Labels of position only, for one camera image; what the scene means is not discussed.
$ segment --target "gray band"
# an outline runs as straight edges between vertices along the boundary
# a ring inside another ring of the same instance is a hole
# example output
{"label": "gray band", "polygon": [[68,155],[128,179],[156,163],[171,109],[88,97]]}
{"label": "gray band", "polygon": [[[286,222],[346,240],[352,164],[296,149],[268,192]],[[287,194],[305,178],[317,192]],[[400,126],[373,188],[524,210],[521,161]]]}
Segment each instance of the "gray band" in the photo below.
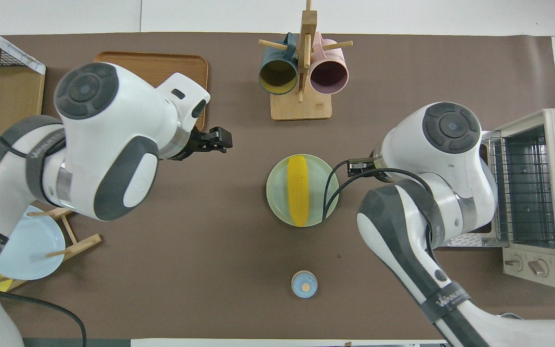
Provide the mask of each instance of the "gray band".
{"label": "gray band", "polygon": [[470,295],[458,284],[451,282],[445,288],[440,288],[436,294],[427,298],[419,307],[425,318],[434,324],[464,301],[470,300]]}
{"label": "gray band", "polygon": [[52,154],[51,149],[56,145],[60,145],[65,138],[66,133],[63,128],[55,130],[38,142],[27,154],[25,159],[25,178],[29,191],[31,191],[34,198],[53,206],[59,205],[53,203],[46,197],[46,194],[44,194],[44,187],[42,186],[44,161],[47,155]]}
{"label": "gray band", "polygon": [[[25,136],[25,134],[31,130],[53,124],[61,124],[61,121],[51,116],[39,115],[28,117],[9,127],[8,130],[2,134],[1,138],[6,140],[10,145],[14,145],[18,139]],[[0,144],[0,163],[7,152],[8,150]]]}
{"label": "gray band", "polygon": [[395,185],[408,193],[410,199],[412,199],[422,215],[425,216],[425,219],[429,221],[430,228],[432,229],[430,230],[432,233],[432,249],[440,246],[445,239],[445,222],[442,219],[440,207],[436,200],[434,200],[434,196],[413,180],[401,180],[396,182]]}

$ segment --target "pink mug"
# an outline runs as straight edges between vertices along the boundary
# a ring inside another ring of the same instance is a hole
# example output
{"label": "pink mug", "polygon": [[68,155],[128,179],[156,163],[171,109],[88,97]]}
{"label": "pink mug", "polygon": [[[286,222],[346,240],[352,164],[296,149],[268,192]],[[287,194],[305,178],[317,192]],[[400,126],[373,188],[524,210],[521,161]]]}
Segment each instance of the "pink mug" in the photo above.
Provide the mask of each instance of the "pink mug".
{"label": "pink mug", "polygon": [[342,49],[322,49],[322,46],[333,43],[336,42],[322,39],[318,31],[314,35],[314,53],[310,57],[310,85],[321,94],[335,94],[348,83],[348,69]]}

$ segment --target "small cup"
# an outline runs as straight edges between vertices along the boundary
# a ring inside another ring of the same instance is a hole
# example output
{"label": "small cup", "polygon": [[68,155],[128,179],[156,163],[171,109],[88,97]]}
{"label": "small cup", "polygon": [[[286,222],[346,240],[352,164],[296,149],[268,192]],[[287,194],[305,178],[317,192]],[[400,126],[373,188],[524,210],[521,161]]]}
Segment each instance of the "small cup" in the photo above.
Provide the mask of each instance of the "small cup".
{"label": "small cup", "polygon": [[267,47],[258,72],[260,86],[273,95],[290,92],[297,85],[297,35],[288,33],[283,42],[286,50]]}
{"label": "small cup", "polygon": [[322,39],[318,31],[314,35],[314,53],[310,57],[310,85],[321,94],[335,94],[348,83],[348,68],[341,48],[325,51],[322,46],[336,43]]}
{"label": "small cup", "polygon": [[318,281],[315,275],[308,270],[301,270],[292,277],[291,288],[299,298],[308,299],[316,294]]}

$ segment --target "oven knob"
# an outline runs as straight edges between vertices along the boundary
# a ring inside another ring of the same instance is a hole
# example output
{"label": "oven knob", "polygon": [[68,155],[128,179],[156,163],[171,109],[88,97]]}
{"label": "oven knob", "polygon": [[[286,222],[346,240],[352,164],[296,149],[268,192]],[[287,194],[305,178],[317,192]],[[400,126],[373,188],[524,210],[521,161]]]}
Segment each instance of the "oven knob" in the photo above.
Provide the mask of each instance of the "oven knob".
{"label": "oven knob", "polygon": [[532,270],[535,277],[547,277],[549,274],[548,264],[542,260],[538,259],[536,261],[529,261],[528,267]]}
{"label": "oven knob", "polygon": [[520,257],[517,254],[513,255],[513,259],[504,261],[504,265],[512,266],[513,269],[517,270],[518,272],[524,269],[524,263],[522,263],[522,257]]}

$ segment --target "mug rack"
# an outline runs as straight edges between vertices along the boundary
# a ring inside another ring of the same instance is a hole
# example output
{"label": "mug rack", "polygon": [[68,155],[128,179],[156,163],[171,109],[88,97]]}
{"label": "mug rack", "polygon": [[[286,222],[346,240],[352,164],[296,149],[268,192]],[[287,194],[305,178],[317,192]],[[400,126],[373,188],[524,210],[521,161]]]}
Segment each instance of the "mug rack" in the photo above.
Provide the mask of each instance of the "mug rack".
{"label": "mug rack", "polygon": [[[301,17],[301,30],[297,53],[298,83],[294,90],[284,95],[270,96],[271,118],[273,120],[327,119],[331,117],[331,95],[316,92],[310,85],[310,65],[313,53],[313,40],[317,30],[317,11],[311,9],[311,0],[306,0],[306,7]],[[277,42],[258,40],[258,44],[286,50],[287,46]],[[352,41],[337,42],[322,46],[322,50],[346,48]]]}

